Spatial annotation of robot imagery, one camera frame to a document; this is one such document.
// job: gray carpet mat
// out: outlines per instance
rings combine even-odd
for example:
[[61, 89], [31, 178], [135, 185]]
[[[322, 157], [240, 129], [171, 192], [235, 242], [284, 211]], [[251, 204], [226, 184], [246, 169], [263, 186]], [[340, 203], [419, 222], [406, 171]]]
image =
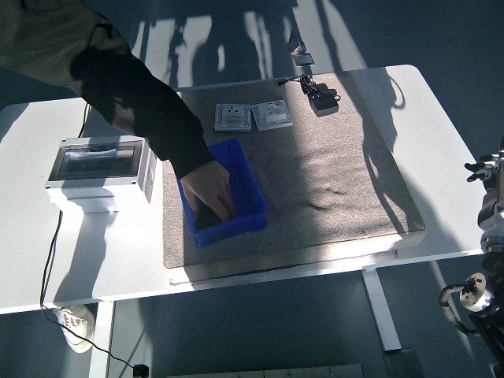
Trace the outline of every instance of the gray carpet mat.
[[[163, 164], [164, 265], [173, 284], [379, 253], [418, 244], [425, 226], [348, 73], [315, 75], [341, 95], [317, 118], [299, 83], [261, 81], [182, 93], [210, 144], [241, 142], [269, 212], [268, 227], [199, 249], [189, 234], [175, 176]], [[284, 99], [294, 124], [216, 132], [216, 104]]]

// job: person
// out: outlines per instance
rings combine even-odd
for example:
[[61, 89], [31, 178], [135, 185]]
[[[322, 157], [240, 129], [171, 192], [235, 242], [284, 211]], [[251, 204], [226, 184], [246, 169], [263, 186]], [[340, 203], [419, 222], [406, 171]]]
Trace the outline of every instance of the person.
[[[0, 0], [0, 66], [75, 91], [115, 128], [145, 138], [170, 160], [191, 210], [198, 198], [234, 217], [229, 174], [209, 152], [199, 119], [156, 79], [114, 26], [80, 0]], [[86, 306], [56, 309], [61, 324], [93, 336]], [[64, 330], [77, 352], [91, 345]]]

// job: shoe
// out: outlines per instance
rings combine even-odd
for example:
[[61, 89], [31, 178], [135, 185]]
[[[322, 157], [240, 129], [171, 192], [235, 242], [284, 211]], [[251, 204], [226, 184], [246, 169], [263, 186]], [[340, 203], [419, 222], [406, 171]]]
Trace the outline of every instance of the shoe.
[[[95, 335], [95, 316], [86, 306], [61, 307], [54, 309], [53, 312], [60, 324], [70, 329], [76, 335], [93, 341], [93, 336]], [[84, 353], [92, 347], [88, 341], [75, 337], [64, 328], [62, 330], [66, 342], [75, 352]]]

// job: wall switch panel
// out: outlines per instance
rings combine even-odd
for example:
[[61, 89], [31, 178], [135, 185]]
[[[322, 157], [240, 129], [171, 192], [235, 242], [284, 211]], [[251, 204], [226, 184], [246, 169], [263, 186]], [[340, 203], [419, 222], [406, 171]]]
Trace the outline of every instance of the wall switch panel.
[[252, 113], [260, 132], [292, 126], [291, 114], [284, 100], [252, 105]]
[[250, 106], [217, 104], [213, 128], [217, 132], [249, 132], [252, 129]]

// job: blue tray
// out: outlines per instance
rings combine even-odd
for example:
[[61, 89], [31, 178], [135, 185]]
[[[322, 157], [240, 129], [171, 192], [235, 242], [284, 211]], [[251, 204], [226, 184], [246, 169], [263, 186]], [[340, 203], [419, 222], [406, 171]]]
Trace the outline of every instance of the blue tray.
[[265, 215], [268, 212], [265, 200], [259, 191], [258, 184], [246, 160], [243, 148], [238, 139], [230, 139], [209, 146], [210, 153], [229, 172], [229, 184], [235, 203], [235, 218], [214, 226], [196, 229], [196, 219], [193, 217], [187, 200], [183, 195], [180, 181], [179, 191], [182, 198], [183, 211], [189, 233], [194, 236], [199, 248], [205, 248], [219, 240], [231, 238], [248, 231], [259, 231], [266, 228]]

